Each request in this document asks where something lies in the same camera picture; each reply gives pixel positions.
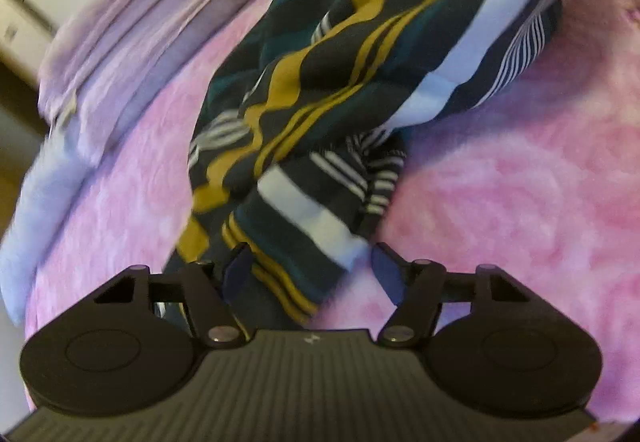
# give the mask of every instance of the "ribbed black surface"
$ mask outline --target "ribbed black surface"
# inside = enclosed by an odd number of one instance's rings
[[[11,442],[562,442],[592,419],[490,417],[441,392],[411,352],[368,332],[259,332],[211,352],[195,377],[152,408],[111,419],[40,409]]]

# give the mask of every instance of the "striped cloth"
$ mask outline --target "striped cloth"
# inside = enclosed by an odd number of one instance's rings
[[[558,26],[559,0],[273,0],[216,71],[189,154],[193,211],[166,271],[256,262],[230,299],[251,327],[303,327],[369,249],[401,130],[477,106]]]

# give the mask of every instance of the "mustard yellow stripe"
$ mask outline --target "mustard yellow stripe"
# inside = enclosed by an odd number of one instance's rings
[[[385,0],[352,0],[355,13],[333,27],[327,38],[338,34],[350,25],[375,18]],[[223,186],[223,180],[229,169],[239,160],[247,157],[262,147],[264,136],[260,128],[260,118],[267,112],[290,108],[300,96],[300,65],[304,58],[318,43],[306,47],[300,51],[288,54],[276,65],[269,86],[267,101],[254,104],[244,112],[244,122],[252,129],[253,139],[251,144],[242,148],[235,148],[224,152],[207,167],[208,183],[198,187],[194,193],[193,209],[197,213],[205,213],[226,203],[229,198],[228,191]],[[266,155],[260,159],[260,167],[254,171],[259,176],[262,173],[262,164]]]
[[[323,101],[322,105],[308,114],[305,121],[300,124],[285,140],[282,141],[280,147],[276,150],[275,158],[281,159],[286,156],[291,149],[297,144],[297,142],[305,135],[306,132],[311,128],[311,126],[327,111],[329,111],[334,106],[341,104],[346,101],[349,97],[351,97],[354,93],[356,93],[364,84],[366,84],[370,79],[375,75],[378,67],[382,64],[382,62],[386,59],[388,54],[390,53],[393,45],[398,39],[400,33],[404,30],[404,28],[409,24],[409,22],[423,9],[425,9],[428,5],[433,3],[435,0],[423,0],[423,2],[416,6],[415,8],[408,11],[399,21],[394,25],[394,27],[389,31],[389,33],[385,36],[380,48],[378,49],[378,53],[376,55],[376,59],[373,61],[372,65],[369,67],[367,71],[367,75],[359,84],[352,86],[347,91],[340,93],[337,92],[334,96],[331,96],[328,99]]]
[[[240,241],[245,242],[251,247],[252,252],[254,253],[256,259],[260,262],[264,268],[268,269],[268,271],[275,276],[284,288],[291,296],[293,302],[300,307],[300,309],[307,314],[316,314],[318,312],[318,305],[309,301],[297,288],[293,283],[287,272],[272,258],[267,256],[256,244],[252,242],[251,239],[247,237],[246,234],[240,229],[238,223],[236,222],[236,218],[233,213],[229,216],[229,228],[233,235]]]
[[[355,83],[358,77],[360,76],[360,74],[362,73],[362,68],[364,67],[364,63],[375,41],[398,18],[399,16],[393,16],[392,18],[386,20],[382,25],[380,25],[377,29],[375,29],[375,31],[373,31],[366,38],[366,40],[360,47],[360,50],[358,51],[358,54],[356,56],[356,61],[354,62],[354,67],[353,67],[353,70],[351,71],[351,77],[348,85],[352,85],[353,83]],[[313,109],[324,104],[325,101],[326,99],[323,99],[322,101],[317,101],[317,102],[310,102],[309,104],[306,104],[305,106],[300,108],[295,114],[293,114],[293,116],[289,119],[289,122],[284,127],[284,129],[267,146],[265,146],[260,152],[260,155],[258,155],[258,159],[256,160],[255,166],[254,166],[255,176],[259,176],[262,173],[262,170],[264,169],[264,162],[266,161],[268,155],[271,153],[271,151],[273,151],[274,148],[276,148],[279,145],[281,141],[283,141],[284,138],[286,138],[287,135],[289,135],[289,133],[293,129],[295,129],[300,119],[305,117],[305,115],[308,115],[308,113]],[[276,151],[276,155],[274,157],[274,161],[276,162],[282,159],[282,156],[278,155],[278,152],[280,152],[279,148]]]
[[[364,22],[364,21],[369,21],[375,18],[382,10],[385,0],[352,0],[352,2],[355,8],[354,14],[351,17],[347,18],[345,21],[339,23],[334,28],[332,28],[326,34],[325,38],[322,41],[338,34],[338,32],[342,31],[349,25]],[[278,71],[277,68],[276,70],[274,70],[273,75],[271,77],[269,97],[271,96],[277,97],[278,94],[280,94],[281,98],[286,97],[289,104],[288,106],[283,106],[283,108],[291,107],[298,101],[298,98],[300,96],[300,68],[302,66],[302,62],[306,58],[308,53],[311,51],[311,49],[317,45],[318,44],[316,43],[310,47],[307,47],[306,49],[303,50],[304,52],[303,54],[292,54],[292,56],[295,56],[294,58],[295,61],[291,63],[287,63],[287,67],[290,67],[292,70]],[[370,47],[369,39],[366,41],[366,45],[369,45]],[[360,75],[360,70],[362,69],[362,66],[364,65],[364,61],[367,58],[368,51],[369,49],[365,48],[365,46],[363,46],[363,48],[360,50],[360,53],[356,58],[356,63],[354,64],[353,72],[351,73],[352,78],[354,77],[357,78]],[[264,164],[268,156],[270,155],[271,151],[273,151],[273,149],[276,148],[276,146],[281,141],[281,139],[284,136],[286,136],[287,133],[289,133],[289,130],[291,128],[295,127],[298,120],[300,120],[300,118],[302,118],[305,115],[305,113],[309,111],[309,108],[311,107],[312,105],[307,105],[304,108],[301,108],[300,110],[298,110],[290,118],[287,128],[283,130],[281,133],[279,133],[278,136],[272,139],[270,143],[262,149],[254,165],[254,176],[256,178],[258,178],[263,173]]]
[[[282,290],[282,287],[278,284],[275,278],[266,272],[259,265],[254,264],[251,269],[251,273],[258,279],[263,282],[269,290],[273,293],[273,295],[278,299],[280,304],[282,305],[282,309],[286,312],[286,314],[293,319],[299,325],[306,325],[309,321],[309,317],[304,315],[297,307],[293,306],[287,295]]]
[[[191,263],[199,259],[208,248],[209,237],[207,236],[207,231],[202,228],[193,216],[190,216],[175,250],[178,251],[178,254],[186,263]]]
[[[231,222],[231,220],[233,219],[233,214],[231,214],[229,217],[229,222]],[[240,242],[249,244],[252,251],[254,252],[254,255],[256,256],[256,258],[258,258],[258,255],[254,251],[255,244],[252,245],[247,242],[246,239],[242,237],[242,235],[236,235],[235,231],[232,231],[226,224],[226,221],[222,224],[222,238],[224,239],[228,248],[234,248]],[[308,317],[289,300],[289,297],[283,291],[282,287],[273,276],[270,276],[264,269],[260,268],[260,266],[256,264],[252,266],[251,272],[259,281],[263,282],[267,286],[271,293],[280,302],[282,309],[291,319],[301,325],[305,324],[308,321]]]
[[[189,323],[189,320],[187,319],[187,312],[184,309],[184,304],[183,303],[178,303],[178,310],[180,310],[180,314],[182,314],[182,317],[184,318],[184,320],[187,322],[187,324]]]

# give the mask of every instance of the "folded pink cloth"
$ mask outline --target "folded pink cloth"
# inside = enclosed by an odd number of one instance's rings
[[[131,99],[142,99],[136,107],[143,109],[170,79],[167,71],[175,73],[248,1],[93,1],[60,29],[47,52],[40,70],[40,112],[52,124],[75,114],[78,153],[98,165]],[[190,26],[176,54],[171,45]],[[161,59],[162,68],[154,68]],[[161,85],[155,83],[152,93],[140,91],[159,70]]]

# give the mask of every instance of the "bed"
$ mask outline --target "bed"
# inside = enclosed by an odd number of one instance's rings
[[[640,412],[640,0],[564,0],[562,29],[510,88],[412,131],[378,233],[405,258],[496,263],[599,342],[590,409]],[[36,273],[26,335],[126,266],[159,272],[190,210],[191,132],[216,67],[268,8],[252,0],[108,154]],[[366,263],[314,326],[376,334],[393,305]]]

